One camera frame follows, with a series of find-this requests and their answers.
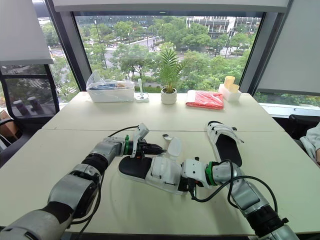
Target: red package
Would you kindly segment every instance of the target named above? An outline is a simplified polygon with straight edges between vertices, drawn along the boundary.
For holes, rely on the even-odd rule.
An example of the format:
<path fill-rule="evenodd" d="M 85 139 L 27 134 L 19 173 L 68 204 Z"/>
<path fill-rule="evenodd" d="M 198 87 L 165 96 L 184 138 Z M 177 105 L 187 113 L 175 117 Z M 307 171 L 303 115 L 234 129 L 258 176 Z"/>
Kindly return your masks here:
<path fill-rule="evenodd" d="M 185 103 L 190 107 L 205 108 L 205 109 L 223 109 L 223 95 L 213 91 L 196 91 L 189 90 Z"/>

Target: robotic arm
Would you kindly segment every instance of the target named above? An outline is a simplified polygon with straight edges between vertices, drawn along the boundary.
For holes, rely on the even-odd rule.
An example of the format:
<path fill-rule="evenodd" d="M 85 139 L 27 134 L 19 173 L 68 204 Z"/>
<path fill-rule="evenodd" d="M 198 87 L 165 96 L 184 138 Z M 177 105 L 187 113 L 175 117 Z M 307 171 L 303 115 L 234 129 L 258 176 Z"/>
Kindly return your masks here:
<path fill-rule="evenodd" d="M 196 184 L 211 189 L 212 186 L 228 183 L 232 177 L 231 162 L 203 162 L 187 159 L 182 166 L 182 177 L 188 179 L 188 190 L 196 199 Z M 231 196 L 242 215 L 247 219 L 260 240 L 298 240 L 299 238 L 286 225 L 286 218 L 280 219 L 269 202 L 251 182 L 241 178 L 241 169 L 234 163 Z"/>
<path fill-rule="evenodd" d="M 141 123 L 129 137 L 110 136 L 99 142 L 89 155 L 61 178 L 51 190 L 48 204 L 22 216 L 0 232 L 1 240 L 59 240 L 73 219 L 85 217 L 101 190 L 107 167 L 117 156 L 157 155 L 165 152 L 143 139 L 149 130 Z"/>

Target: black chair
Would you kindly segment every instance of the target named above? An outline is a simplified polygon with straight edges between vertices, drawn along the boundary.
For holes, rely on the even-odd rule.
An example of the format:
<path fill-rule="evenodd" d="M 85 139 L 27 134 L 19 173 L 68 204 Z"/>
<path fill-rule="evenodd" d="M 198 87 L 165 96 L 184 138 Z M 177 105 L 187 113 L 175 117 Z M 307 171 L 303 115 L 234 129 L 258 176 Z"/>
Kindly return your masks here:
<path fill-rule="evenodd" d="M 7 112 L 12 119 L 0 121 L 0 125 L 14 121 L 22 131 L 21 137 L 0 152 L 0 168 L 58 111 L 59 101 L 56 85 L 48 65 L 45 74 L 17 74 L 20 69 L 32 69 L 32 65 L 12 67 L 5 74 L 0 72 L 0 81 Z"/>
<path fill-rule="evenodd" d="M 320 116 L 304 116 L 291 114 L 286 132 L 295 140 L 307 134 L 307 130 L 314 128 L 320 122 Z"/>

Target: white storage box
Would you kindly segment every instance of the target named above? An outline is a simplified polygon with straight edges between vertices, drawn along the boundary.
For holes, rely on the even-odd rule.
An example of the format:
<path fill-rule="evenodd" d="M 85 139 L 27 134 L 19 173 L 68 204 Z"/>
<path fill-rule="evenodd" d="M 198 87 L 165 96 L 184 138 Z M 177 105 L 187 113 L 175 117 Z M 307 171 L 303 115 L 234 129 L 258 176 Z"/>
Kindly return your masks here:
<path fill-rule="evenodd" d="M 86 82 L 86 91 L 94 103 L 132 102 L 135 98 L 133 81 L 115 81 L 100 78 L 94 70 Z"/>
<path fill-rule="evenodd" d="M 223 95 L 223 98 L 227 101 L 227 102 L 237 102 L 239 101 L 241 92 L 238 90 L 238 92 L 230 92 L 224 84 L 220 84 L 219 86 L 219 93 L 221 93 Z"/>

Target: green ring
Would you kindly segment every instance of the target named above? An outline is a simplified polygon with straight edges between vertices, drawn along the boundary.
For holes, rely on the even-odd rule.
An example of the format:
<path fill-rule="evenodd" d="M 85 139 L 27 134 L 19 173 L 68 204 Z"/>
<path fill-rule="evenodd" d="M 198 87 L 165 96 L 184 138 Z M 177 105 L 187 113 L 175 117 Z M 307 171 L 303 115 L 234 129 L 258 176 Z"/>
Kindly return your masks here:
<path fill-rule="evenodd" d="M 124 144 L 124 152 L 123 152 L 123 154 L 127 155 L 128 151 L 129 151 L 129 135 L 127 135 L 125 137 L 125 144 Z"/>
<path fill-rule="evenodd" d="M 209 165 L 205 168 L 205 173 L 207 174 L 210 183 L 211 183 L 213 186 L 216 186 L 217 184 L 216 184 L 215 181 L 214 181 L 213 173 L 212 173 L 212 161 L 210 161 L 210 162 L 209 162 Z"/>

